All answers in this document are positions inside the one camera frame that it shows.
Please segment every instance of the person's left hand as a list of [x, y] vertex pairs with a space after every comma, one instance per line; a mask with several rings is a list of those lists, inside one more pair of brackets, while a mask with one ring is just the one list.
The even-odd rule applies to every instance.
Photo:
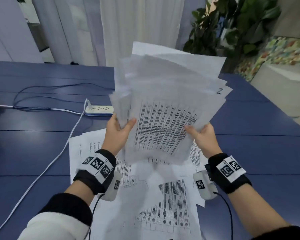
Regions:
[[114, 113], [107, 123], [107, 130], [101, 149], [108, 150], [110, 153], [116, 156], [127, 142], [128, 135], [135, 123], [136, 118], [132, 118], [128, 121], [123, 129], [120, 129], [116, 113]]

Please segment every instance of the blue tabletop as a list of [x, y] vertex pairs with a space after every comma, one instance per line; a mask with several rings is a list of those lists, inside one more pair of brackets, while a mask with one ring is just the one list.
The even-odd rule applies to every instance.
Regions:
[[[54, 107], [82, 112], [92, 104], [110, 105], [114, 88], [110, 67], [0, 62], [0, 104]], [[221, 148], [247, 170], [256, 190], [293, 224], [300, 226], [300, 126], [238, 75], [221, 74], [234, 90], [212, 119]], [[24, 112], [0, 109], [0, 225], [33, 180], [60, 153], [79, 116], [59, 111]], [[108, 117], [83, 117], [73, 136], [103, 129]], [[68, 150], [46, 172], [10, 221], [0, 239], [16, 239], [40, 208], [70, 184]], [[229, 239], [228, 210], [220, 198], [198, 207], [207, 239]], [[236, 214], [235, 239], [248, 239]]]

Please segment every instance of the white electronic device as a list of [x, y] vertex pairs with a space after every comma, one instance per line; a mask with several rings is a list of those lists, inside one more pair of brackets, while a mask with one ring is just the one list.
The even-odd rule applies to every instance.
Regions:
[[194, 173], [193, 180], [197, 185], [201, 198], [204, 200], [212, 200], [217, 196], [213, 192], [218, 192], [218, 190], [214, 182], [210, 180], [207, 170]]
[[88, 106], [85, 108], [85, 114], [102, 114], [111, 115], [114, 113], [113, 106], [110, 105], [91, 105], [90, 101], [87, 101]]
[[111, 184], [109, 185], [107, 191], [105, 192], [105, 195], [102, 196], [102, 198], [101, 198], [102, 200], [105, 200], [105, 201], [114, 201], [115, 200], [117, 193], [118, 193], [121, 179], [122, 179], [122, 174], [117, 171], [114, 171], [114, 176], [111, 181]]

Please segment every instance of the wristband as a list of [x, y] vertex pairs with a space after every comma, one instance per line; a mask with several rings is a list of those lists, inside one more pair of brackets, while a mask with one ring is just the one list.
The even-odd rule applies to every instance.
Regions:
[[226, 153], [209, 158], [205, 166], [209, 177], [226, 193], [230, 194], [244, 184], [252, 185], [244, 175], [246, 171], [238, 162]]
[[115, 156], [107, 150], [96, 151], [95, 156], [87, 157], [77, 168], [73, 181], [80, 180], [92, 192], [105, 193], [114, 175], [116, 166]]

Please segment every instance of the hand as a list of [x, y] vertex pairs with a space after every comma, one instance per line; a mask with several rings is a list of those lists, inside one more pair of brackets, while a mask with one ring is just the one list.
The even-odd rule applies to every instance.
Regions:
[[127, 142], [128, 135], [135, 123], [136, 118], [132, 118], [123, 129], [120, 129], [117, 116], [114, 113], [107, 123], [107, 130], [102, 149], [108, 150], [116, 156]]
[[194, 138], [206, 158], [222, 153], [213, 126], [210, 123], [206, 124], [200, 132], [189, 125], [185, 125], [184, 128]]

